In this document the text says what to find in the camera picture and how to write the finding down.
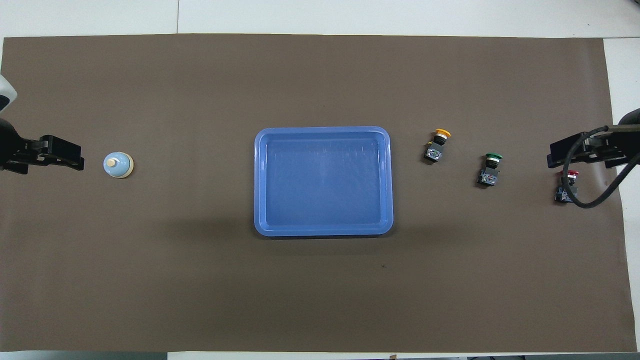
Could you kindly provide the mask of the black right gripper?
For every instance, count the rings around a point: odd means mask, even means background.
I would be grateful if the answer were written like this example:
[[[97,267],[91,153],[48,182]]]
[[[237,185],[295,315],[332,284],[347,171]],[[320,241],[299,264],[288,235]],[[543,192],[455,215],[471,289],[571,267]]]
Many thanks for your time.
[[[567,162],[566,156],[572,146],[587,132],[578,132],[550,144],[550,153],[546,156],[548,168],[564,166]],[[568,164],[604,163],[605,168],[613,168],[630,164],[631,159],[638,155],[640,146],[640,126],[639,125],[611,125],[606,131],[599,131],[586,140],[580,142],[574,151]]]

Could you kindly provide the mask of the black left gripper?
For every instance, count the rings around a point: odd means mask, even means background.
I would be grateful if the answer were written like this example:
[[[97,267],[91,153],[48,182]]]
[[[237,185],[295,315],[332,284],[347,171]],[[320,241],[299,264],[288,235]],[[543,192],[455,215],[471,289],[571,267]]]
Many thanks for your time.
[[[41,158],[42,150],[44,154],[55,158],[50,160]],[[18,134],[9,121],[0,119],[0,168],[2,171],[28,174],[29,166],[48,165],[83,171],[85,159],[82,157],[82,148],[53,135],[42,136],[42,140],[25,139]]]

